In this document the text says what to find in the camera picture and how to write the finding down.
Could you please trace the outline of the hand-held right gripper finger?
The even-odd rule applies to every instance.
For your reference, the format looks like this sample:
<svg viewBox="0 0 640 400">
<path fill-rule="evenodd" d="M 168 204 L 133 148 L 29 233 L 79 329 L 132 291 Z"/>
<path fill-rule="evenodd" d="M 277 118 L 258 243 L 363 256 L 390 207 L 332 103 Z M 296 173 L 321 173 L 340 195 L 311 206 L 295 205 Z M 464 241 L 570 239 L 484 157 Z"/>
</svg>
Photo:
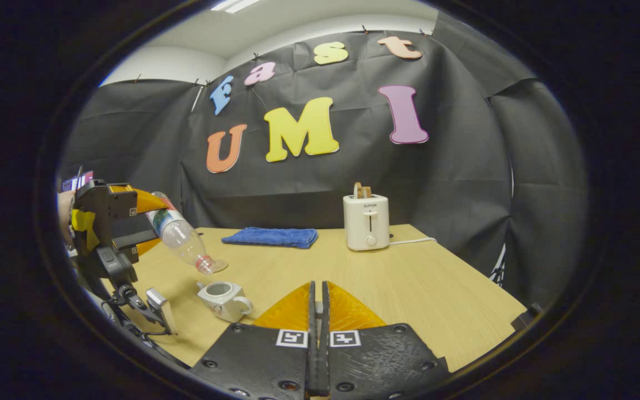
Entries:
<svg viewBox="0 0 640 400">
<path fill-rule="evenodd" d="M 330 399 L 415 399 L 449 376 L 406 323 L 384 324 L 358 299 L 323 282 L 323 321 Z"/>
<path fill-rule="evenodd" d="M 189 372 L 224 394 L 242 399 L 309 399 L 317 356 L 316 285 L 292 294 L 294 309 L 278 311 L 273 327 L 234 323 Z"/>
</svg>

